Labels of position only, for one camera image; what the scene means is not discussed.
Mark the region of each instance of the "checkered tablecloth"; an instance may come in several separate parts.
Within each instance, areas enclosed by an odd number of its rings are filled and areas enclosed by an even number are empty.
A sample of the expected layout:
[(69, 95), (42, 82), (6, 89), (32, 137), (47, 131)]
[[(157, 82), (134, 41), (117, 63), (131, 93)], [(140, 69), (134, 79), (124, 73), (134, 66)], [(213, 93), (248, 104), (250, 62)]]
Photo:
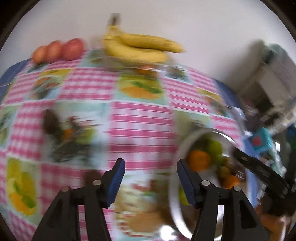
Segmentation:
[[(11, 119), (0, 150), (0, 207), (6, 210), (6, 222), (18, 241), (32, 238), (38, 217), (42, 217), (61, 187), (81, 187), (85, 171), (92, 169), (44, 159), (44, 147), (46, 149), (49, 145), (42, 129), (45, 109), (67, 106), (68, 103), (83, 103), (85, 107), (79, 112), (97, 113), (95, 107), (89, 107), (91, 104), (104, 109), (99, 118), (104, 123), (101, 132), (105, 137), (104, 153), (100, 156), (102, 165), (99, 171), (102, 173), (110, 169), (119, 157), (125, 160), (129, 172), (168, 170), (178, 146), (177, 112), (206, 116), (210, 127), (224, 131), (239, 147), (243, 145), (237, 123), (230, 116), (220, 115), (209, 103), (208, 98), (216, 98), (217, 101), (220, 96), (215, 81), (210, 77), (185, 66), (186, 81), (160, 72), (155, 81), (159, 82), (163, 94), (158, 101), (127, 98), (120, 92), (120, 73), (86, 64), (91, 51), (87, 50), (81, 59), (60, 60), (39, 69), (34, 69), (28, 62), (15, 76), (2, 100), (2, 118), (9, 113)], [(61, 69), (67, 74), (57, 88), (46, 98), (33, 99), (31, 94), (36, 91), (36, 83), (42, 79), (42, 74), (56, 76)], [(19, 159), (22, 168), (34, 177), (38, 217), (21, 214), (8, 199), (6, 172), (9, 158)], [(112, 209), (104, 210), (104, 214), (110, 234), (116, 240)], [(79, 207), (79, 218), (81, 238), (88, 240), (83, 206)]]

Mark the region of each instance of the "metal bowl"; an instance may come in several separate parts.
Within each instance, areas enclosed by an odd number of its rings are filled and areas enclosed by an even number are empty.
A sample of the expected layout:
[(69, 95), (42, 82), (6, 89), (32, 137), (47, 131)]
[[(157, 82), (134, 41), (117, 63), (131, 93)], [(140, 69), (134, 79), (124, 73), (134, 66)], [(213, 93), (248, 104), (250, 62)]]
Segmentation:
[[(177, 174), (177, 162), (180, 159), (185, 159), (189, 151), (192, 149), (192, 146), (198, 139), (201, 139), (203, 136), (207, 136), (207, 138), (214, 139), (219, 141), (223, 147), (222, 155), (231, 157), (231, 149), (236, 145), (235, 141), (227, 136), (225, 133), (211, 128), (199, 128), (193, 131), (184, 141), (180, 144), (177, 153), (174, 158), (174, 163), (171, 169), (170, 174), (170, 183), (169, 183), (169, 204), (170, 211), (173, 218), (173, 221), (177, 227), (177, 229), (188, 239), (191, 239), (192, 232), (187, 227), (184, 217), (181, 210), (181, 204), (179, 200), (179, 186), (181, 185), (179, 181), (179, 177)], [(213, 182), (216, 186), (218, 186), (218, 182), (214, 180), (213, 177), (207, 175), (207, 172), (199, 173), (202, 179), (207, 179), (210, 182)], [(246, 193), (246, 187), (242, 187), (243, 191)], [(223, 221), (223, 206), (220, 205), (218, 208), (218, 217), (217, 217), (217, 229), (216, 237), (219, 240), (219, 236), (222, 233), (222, 221)]]

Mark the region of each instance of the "silver screw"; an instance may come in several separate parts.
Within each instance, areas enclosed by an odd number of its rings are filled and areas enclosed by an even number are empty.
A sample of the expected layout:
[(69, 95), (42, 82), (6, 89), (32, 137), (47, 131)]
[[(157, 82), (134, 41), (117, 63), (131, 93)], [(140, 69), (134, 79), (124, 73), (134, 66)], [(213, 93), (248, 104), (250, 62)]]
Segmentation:
[(69, 189), (70, 189), (69, 186), (63, 186), (61, 191), (62, 192), (67, 192), (67, 191), (69, 191)]
[(234, 189), (236, 192), (240, 192), (240, 191), (241, 191), (240, 186), (234, 186), (233, 189)]
[(202, 185), (209, 186), (210, 185), (210, 182), (208, 180), (203, 180), (202, 181)]
[(100, 180), (94, 180), (93, 181), (93, 184), (95, 185), (95, 186), (98, 186), (98, 185), (100, 185), (102, 182), (100, 181)]

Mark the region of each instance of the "hand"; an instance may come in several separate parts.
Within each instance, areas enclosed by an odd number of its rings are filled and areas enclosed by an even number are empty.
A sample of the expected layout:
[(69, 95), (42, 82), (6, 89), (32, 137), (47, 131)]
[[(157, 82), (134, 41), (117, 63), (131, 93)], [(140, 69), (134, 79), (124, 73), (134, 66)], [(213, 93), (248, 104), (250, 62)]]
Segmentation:
[(262, 206), (255, 208), (257, 215), (260, 218), (262, 225), (271, 231), (270, 241), (283, 241), (291, 224), (291, 217), (277, 217), (270, 214), (263, 214)]

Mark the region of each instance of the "bowl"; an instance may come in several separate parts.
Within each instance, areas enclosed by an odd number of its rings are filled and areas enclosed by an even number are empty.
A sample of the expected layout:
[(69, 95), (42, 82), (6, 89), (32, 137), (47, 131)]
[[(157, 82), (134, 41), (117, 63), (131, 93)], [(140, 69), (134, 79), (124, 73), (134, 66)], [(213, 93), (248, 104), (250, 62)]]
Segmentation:
[[(217, 140), (221, 143), (223, 147), (223, 156), (227, 156), (231, 159), (231, 150), (233, 147), (236, 147), (235, 141), (227, 136), (222, 131), (212, 129), (212, 128), (199, 128), (193, 131), (189, 136), (187, 136), (184, 141), (180, 144), (175, 158), (173, 162), (173, 166), (171, 169), (170, 174), (170, 182), (169, 182), (169, 205), (170, 211), (173, 218), (173, 221), (177, 227), (177, 229), (188, 239), (192, 237), (192, 229), (187, 226), (186, 222), (184, 221), (184, 207), (180, 203), (179, 199), (179, 187), (181, 185), (179, 181), (179, 177), (177, 174), (177, 162), (180, 159), (185, 159), (189, 151), (193, 148), (194, 144), (197, 140), (200, 140), (206, 136), (207, 139)], [(208, 170), (199, 172), (199, 175), (203, 180), (207, 179), (208, 181), (212, 182), (215, 186), (219, 187), (219, 182), (217, 175), (215, 174), (215, 170), (213, 168), (209, 168)], [(247, 193), (247, 185), (241, 185), (242, 190), (244, 193)], [(195, 212), (195, 209), (192, 206), (188, 206), (185, 210), (187, 213)], [(216, 235), (215, 240), (219, 240), (222, 234), (222, 225), (223, 223), (223, 206), (219, 205), (218, 207), (218, 216), (217, 216), (217, 228), (216, 228)]]

